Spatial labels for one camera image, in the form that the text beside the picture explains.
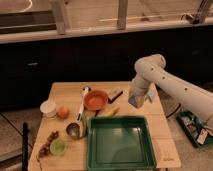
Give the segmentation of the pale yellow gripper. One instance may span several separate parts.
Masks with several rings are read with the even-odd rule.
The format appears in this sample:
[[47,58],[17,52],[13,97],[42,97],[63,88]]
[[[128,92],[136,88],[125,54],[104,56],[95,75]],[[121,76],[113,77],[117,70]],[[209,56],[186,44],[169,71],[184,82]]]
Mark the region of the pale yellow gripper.
[[131,88],[128,102],[135,108],[140,108],[144,104],[146,93],[147,91],[145,89]]

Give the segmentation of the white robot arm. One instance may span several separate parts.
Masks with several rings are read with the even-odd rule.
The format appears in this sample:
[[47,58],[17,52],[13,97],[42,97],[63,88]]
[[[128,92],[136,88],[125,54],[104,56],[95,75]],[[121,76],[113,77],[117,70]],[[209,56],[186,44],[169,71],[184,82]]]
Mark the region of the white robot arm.
[[161,54],[138,59],[128,102],[140,108],[150,84],[154,83],[213,129],[213,93],[168,73],[164,70],[165,66],[166,60]]

